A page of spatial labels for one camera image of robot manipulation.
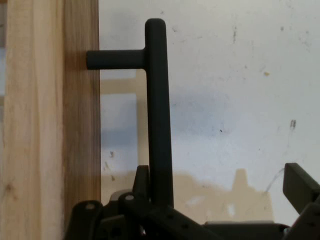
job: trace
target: white background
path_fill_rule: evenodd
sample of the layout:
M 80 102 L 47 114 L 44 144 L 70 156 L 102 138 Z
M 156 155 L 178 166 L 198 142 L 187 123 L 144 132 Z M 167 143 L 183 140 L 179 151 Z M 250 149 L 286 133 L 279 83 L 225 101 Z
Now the white background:
M 166 22 L 178 210 L 199 223 L 296 219 L 284 164 L 320 182 L 319 9 L 316 0 L 99 1 L 102 50 L 142 49 L 146 20 Z M 104 203 L 148 162 L 145 83 L 141 70 L 101 71 Z

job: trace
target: wall stain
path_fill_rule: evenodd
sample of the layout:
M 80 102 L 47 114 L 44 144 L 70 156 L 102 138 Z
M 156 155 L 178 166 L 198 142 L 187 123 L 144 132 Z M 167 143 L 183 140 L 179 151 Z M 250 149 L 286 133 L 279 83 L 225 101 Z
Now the wall stain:
M 290 129 L 291 129 L 291 131 L 295 130 L 296 125 L 297 125 L 297 120 L 294 120 L 294 119 L 291 120 L 291 122 L 290 122 Z
M 234 26 L 233 28 L 233 44 L 236 43 L 237 40 L 237 26 Z

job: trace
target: black rod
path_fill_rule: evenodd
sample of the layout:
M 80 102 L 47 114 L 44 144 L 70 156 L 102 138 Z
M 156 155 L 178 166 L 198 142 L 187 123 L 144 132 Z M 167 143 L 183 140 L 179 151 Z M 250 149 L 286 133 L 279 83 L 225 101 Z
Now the black rod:
M 144 50 L 101 50 L 87 51 L 86 66 L 89 70 L 143 69 Z
M 166 24 L 145 23 L 145 63 L 151 201 L 174 206 Z
M 88 51 L 87 68 L 145 69 L 147 84 L 150 199 L 174 206 L 166 23 L 145 23 L 145 49 Z

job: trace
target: wooden plank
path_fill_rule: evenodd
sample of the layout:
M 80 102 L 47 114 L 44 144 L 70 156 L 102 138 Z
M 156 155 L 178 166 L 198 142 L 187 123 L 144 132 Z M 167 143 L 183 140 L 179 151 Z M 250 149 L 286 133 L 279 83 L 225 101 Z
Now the wooden plank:
M 0 239 L 62 239 L 101 195 L 98 0 L 10 0 L 7 20 Z

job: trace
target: black plastic part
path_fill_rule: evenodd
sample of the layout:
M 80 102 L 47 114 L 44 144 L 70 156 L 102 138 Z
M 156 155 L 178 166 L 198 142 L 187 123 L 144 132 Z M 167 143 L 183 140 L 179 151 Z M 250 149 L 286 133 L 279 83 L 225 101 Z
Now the black plastic part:
M 103 219 L 96 230 L 94 240 L 128 240 L 126 217 L 116 215 Z
M 134 217 L 150 239 L 166 240 L 222 240 L 215 233 L 199 225 L 170 206 L 156 206 L 139 196 L 128 193 L 119 198 L 122 211 Z
M 284 167 L 283 193 L 300 214 L 320 196 L 320 185 L 297 163 Z
M 214 223 L 205 228 L 224 240 L 282 240 L 284 230 L 289 226 L 276 223 Z
M 140 165 L 136 168 L 134 184 L 133 184 L 133 194 L 140 196 L 149 201 L 149 166 Z
M 309 203 L 283 240 L 319 240 L 320 204 Z
M 147 84 L 150 198 L 174 206 L 166 24 L 145 23 L 145 49 L 87 52 L 88 69 L 145 69 Z
M 83 201 L 75 205 L 64 240 L 93 240 L 102 208 L 98 201 Z
M 100 50 L 86 53 L 89 70 L 99 69 L 144 69 L 144 50 Z

